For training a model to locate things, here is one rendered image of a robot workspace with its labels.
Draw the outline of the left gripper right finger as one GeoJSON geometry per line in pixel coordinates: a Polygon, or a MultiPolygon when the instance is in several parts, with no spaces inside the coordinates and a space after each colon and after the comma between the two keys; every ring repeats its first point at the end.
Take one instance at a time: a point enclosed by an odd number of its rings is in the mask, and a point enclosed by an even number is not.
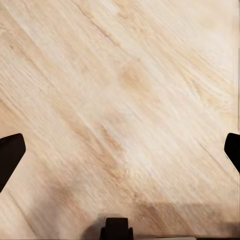
{"type": "Polygon", "coordinates": [[[240,135],[228,133],[224,150],[240,173],[240,135]]]}

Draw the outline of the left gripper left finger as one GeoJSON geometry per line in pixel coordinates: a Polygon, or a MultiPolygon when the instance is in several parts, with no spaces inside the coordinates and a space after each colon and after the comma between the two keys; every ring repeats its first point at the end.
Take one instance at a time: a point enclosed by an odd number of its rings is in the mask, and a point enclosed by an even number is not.
{"type": "Polygon", "coordinates": [[[0,193],[26,152],[21,133],[0,139],[0,193]]]}

